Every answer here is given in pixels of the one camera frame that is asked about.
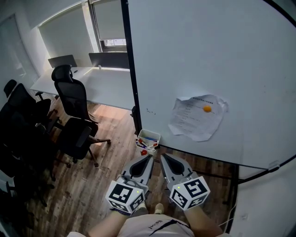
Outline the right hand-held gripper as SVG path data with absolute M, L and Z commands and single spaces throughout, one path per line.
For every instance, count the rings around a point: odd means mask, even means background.
M 160 156 L 160 163 L 162 173 L 168 183 L 170 201 L 183 211 L 205 202 L 210 194 L 210 188 L 203 176 L 192 173 L 192 168 L 186 160 L 163 153 Z

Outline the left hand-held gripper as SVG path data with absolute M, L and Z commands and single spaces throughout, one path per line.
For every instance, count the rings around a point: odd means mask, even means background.
M 142 204 L 148 192 L 154 157 L 145 155 L 128 162 L 117 180 L 112 181 L 105 199 L 112 208 L 124 213 L 133 213 Z

